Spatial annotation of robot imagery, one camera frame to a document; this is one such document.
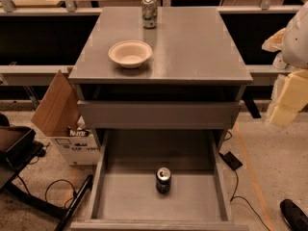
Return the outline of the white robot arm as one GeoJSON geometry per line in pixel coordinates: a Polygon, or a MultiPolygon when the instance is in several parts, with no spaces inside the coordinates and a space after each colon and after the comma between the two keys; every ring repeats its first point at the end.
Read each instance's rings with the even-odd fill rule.
{"type": "Polygon", "coordinates": [[[285,28],[264,41],[262,49],[278,51],[275,67],[282,62],[295,68],[288,76],[277,77],[267,111],[267,124],[284,128],[308,104],[308,2],[285,28]]]}

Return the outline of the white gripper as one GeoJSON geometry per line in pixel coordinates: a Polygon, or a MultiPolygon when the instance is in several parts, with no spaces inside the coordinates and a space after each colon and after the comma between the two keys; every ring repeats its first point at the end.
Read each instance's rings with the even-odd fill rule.
{"type": "Polygon", "coordinates": [[[308,70],[298,70],[288,76],[279,75],[274,82],[267,110],[267,124],[286,127],[308,105],[308,70]]]}

